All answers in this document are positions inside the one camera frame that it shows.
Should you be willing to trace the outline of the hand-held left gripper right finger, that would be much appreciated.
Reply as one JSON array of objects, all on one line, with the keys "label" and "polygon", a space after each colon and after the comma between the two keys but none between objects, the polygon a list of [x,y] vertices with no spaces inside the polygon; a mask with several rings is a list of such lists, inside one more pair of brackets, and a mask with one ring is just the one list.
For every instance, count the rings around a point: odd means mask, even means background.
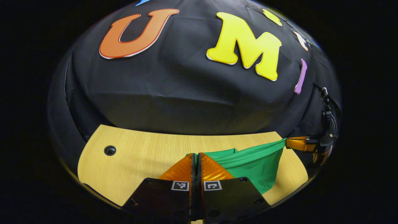
[{"label": "hand-held left gripper right finger", "polygon": [[233,224],[270,209],[247,177],[226,177],[226,170],[204,153],[197,157],[197,220]]}]

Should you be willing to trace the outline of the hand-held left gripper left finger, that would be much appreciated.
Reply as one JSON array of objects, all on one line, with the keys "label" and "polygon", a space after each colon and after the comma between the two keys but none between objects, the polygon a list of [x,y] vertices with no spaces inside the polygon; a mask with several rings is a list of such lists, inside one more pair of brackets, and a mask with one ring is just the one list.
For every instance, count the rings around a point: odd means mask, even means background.
[{"label": "hand-held left gripper left finger", "polygon": [[197,202],[197,156],[188,154],[158,178],[145,178],[122,206],[155,223],[190,223]]}]

